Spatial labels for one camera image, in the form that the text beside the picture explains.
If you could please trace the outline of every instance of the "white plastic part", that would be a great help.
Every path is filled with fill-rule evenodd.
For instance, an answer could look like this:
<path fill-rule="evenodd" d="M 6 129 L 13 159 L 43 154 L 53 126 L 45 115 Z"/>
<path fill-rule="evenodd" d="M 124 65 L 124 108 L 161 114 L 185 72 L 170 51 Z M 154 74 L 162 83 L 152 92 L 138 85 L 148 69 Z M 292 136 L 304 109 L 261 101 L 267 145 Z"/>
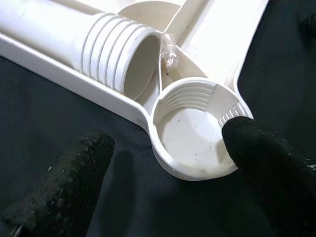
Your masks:
<path fill-rule="evenodd" d="M 268 0 L 46 0 L 42 6 L 46 18 L 44 14 L 33 18 L 38 9 L 25 9 L 30 2 L 39 1 L 43 2 L 0 0 L 0 55 L 144 128 L 158 162 L 178 178 L 211 179 L 236 169 L 225 149 L 221 126 L 234 116 L 252 117 L 238 93 L 237 80 Z M 81 17 L 87 21 L 72 27 Z M 52 24 L 50 32 L 42 28 L 48 22 Z M 69 45 L 64 44 L 80 42 L 78 35 L 73 37 L 75 29 L 85 40 L 85 45 L 72 45 L 81 50 L 81 58 L 69 54 Z M 32 32 L 40 37 L 34 39 Z M 64 38 L 51 39 L 61 32 Z M 113 32 L 116 36 L 107 41 Z M 137 41 L 140 44 L 130 57 L 128 49 L 133 39 L 137 40 L 136 32 L 143 40 Z M 158 47 L 149 46 L 159 46 L 161 33 L 178 39 L 179 60 L 170 72 L 157 62 Z M 103 53 L 104 60 L 100 60 L 103 50 L 108 54 Z M 120 67 L 129 60 L 127 68 Z M 152 70 L 144 70 L 146 63 Z M 125 80 L 129 74 L 137 78 L 135 73 L 143 75 L 141 81 Z"/>
<path fill-rule="evenodd" d="M 154 28 L 113 13 L 84 14 L 49 0 L 0 4 L 2 32 L 132 99 L 142 94 L 157 66 L 160 42 Z"/>

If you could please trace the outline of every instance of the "black cloth background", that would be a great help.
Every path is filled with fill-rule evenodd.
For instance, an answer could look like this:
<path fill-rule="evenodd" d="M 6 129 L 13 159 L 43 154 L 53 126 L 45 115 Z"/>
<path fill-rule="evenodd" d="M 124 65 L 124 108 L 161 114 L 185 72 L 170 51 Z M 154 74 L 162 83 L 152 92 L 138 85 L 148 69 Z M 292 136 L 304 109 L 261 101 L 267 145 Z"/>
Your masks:
<path fill-rule="evenodd" d="M 316 2 L 301 2 L 269 3 L 239 88 L 259 122 L 314 156 L 316 44 L 301 39 L 297 20 L 316 11 Z M 157 163 L 138 126 L 4 58 L 0 72 L 0 212 L 73 139 L 97 128 L 110 133 L 116 147 L 87 237 L 274 236 L 239 171 L 178 180 Z"/>

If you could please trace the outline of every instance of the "clear plastic film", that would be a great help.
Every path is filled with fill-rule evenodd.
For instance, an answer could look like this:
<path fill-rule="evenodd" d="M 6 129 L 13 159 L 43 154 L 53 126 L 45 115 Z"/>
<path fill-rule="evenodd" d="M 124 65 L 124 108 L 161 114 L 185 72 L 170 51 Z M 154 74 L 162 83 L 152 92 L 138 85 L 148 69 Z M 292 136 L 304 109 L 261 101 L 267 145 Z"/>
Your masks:
<path fill-rule="evenodd" d="M 164 63 L 167 71 L 171 71 L 177 68 L 179 61 L 176 40 L 174 35 L 163 34 L 161 37 L 160 60 Z"/>

